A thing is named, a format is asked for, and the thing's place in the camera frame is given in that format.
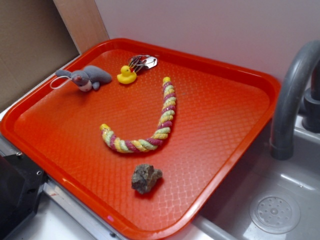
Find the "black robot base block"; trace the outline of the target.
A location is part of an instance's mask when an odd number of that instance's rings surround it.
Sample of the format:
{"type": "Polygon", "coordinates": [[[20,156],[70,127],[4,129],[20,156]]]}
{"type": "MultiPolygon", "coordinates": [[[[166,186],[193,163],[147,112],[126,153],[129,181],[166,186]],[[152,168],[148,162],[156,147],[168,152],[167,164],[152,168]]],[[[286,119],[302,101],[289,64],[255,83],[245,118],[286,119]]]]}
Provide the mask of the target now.
{"type": "Polygon", "coordinates": [[[0,238],[6,240],[38,211],[45,171],[28,156],[0,157],[0,238]]]}

